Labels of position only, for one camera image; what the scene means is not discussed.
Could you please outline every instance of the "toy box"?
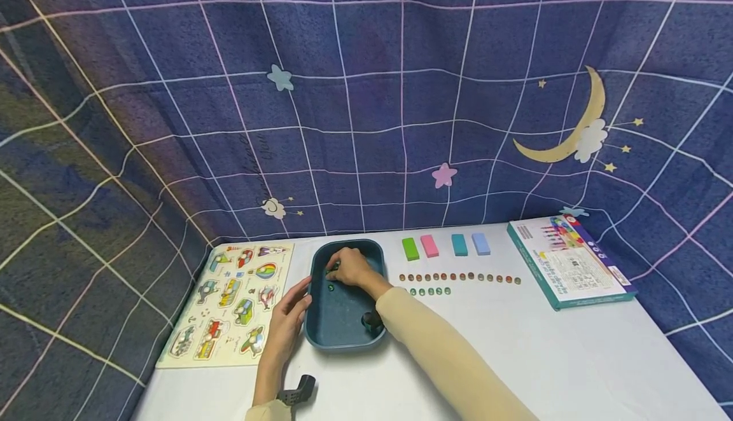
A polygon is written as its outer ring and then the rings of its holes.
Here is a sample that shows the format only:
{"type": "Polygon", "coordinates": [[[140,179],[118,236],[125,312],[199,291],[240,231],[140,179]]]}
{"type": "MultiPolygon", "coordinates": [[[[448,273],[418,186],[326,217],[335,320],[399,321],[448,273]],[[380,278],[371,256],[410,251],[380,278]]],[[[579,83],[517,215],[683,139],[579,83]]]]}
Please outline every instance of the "toy box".
{"type": "Polygon", "coordinates": [[[507,232],[555,310],[636,295],[636,288],[572,215],[512,221],[507,232]]]}

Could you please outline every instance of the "crescent moon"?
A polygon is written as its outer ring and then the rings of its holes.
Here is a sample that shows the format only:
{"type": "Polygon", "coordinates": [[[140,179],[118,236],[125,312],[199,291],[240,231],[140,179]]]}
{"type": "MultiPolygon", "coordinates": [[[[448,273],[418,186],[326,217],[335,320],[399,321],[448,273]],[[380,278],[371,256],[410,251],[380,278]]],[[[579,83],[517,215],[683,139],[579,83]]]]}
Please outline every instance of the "crescent moon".
{"type": "Polygon", "coordinates": [[[526,157],[537,162],[553,163],[563,160],[570,154],[575,152],[575,146],[578,144],[580,138],[580,132],[583,132],[583,128],[588,127],[591,122],[600,118],[603,113],[603,108],[606,106],[606,89],[603,88],[603,81],[600,80],[598,73],[586,65],[585,69],[588,70],[588,75],[591,78],[591,96],[588,99],[588,106],[585,107],[583,117],[580,118],[578,125],[565,141],[561,142],[560,145],[546,149],[545,151],[537,151],[535,149],[525,148],[516,140],[514,146],[526,157]]]}

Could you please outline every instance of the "light blue block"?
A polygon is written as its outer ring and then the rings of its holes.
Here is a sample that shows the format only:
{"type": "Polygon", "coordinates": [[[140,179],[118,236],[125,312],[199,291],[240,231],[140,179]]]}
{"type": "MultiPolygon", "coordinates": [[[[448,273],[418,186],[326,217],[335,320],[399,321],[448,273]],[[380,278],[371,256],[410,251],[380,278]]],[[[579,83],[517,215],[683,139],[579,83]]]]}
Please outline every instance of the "light blue block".
{"type": "Polygon", "coordinates": [[[463,238],[463,234],[454,233],[450,235],[450,241],[453,242],[453,253],[456,256],[468,256],[468,247],[466,246],[466,239],[463,238]]]}
{"type": "Polygon", "coordinates": [[[486,241],[486,237],[483,233],[472,233],[471,239],[473,240],[473,246],[476,247],[476,252],[479,256],[488,256],[491,254],[491,248],[489,243],[486,241]]]}

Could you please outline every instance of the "person's left hand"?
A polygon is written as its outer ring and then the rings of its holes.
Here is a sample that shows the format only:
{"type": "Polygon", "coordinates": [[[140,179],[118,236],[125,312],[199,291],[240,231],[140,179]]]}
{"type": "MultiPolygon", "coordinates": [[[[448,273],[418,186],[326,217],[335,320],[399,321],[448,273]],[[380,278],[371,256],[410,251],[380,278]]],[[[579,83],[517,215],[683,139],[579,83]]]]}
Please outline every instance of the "person's left hand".
{"type": "Polygon", "coordinates": [[[291,287],[273,308],[270,320],[270,333],[267,334],[262,360],[276,366],[283,366],[293,352],[295,338],[303,325],[305,310],[311,304],[312,297],[306,295],[311,277],[305,277],[291,287]]]}

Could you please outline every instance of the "light blue star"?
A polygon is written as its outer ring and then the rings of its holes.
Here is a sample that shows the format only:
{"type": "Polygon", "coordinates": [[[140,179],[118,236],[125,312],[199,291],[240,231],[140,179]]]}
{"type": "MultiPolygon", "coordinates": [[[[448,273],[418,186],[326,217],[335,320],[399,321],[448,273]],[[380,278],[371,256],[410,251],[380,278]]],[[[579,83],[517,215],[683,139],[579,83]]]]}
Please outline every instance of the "light blue star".
{"type": "Polygon", "coordinates": [[[293,84],[290,83],[291,77],[293,77],[293,73],[290,73],[290,71],[283,71],[275,64],[273,64],[273,72],[267,73],[267,79],[274,82],[275,85],[277,85],[277,90],[280,92],[282,92],[283,89],[294,89],[293,84]]]}
{"type": "Polygon", "coordinates": [[[560,210],[560,214],[572,214],[575,217],[578,216],[589,216],[590,214],[586,213],[584,209],[582,208],[574,208],[570,209],[568,206],[563,206],[563,208],[560,210]]]}

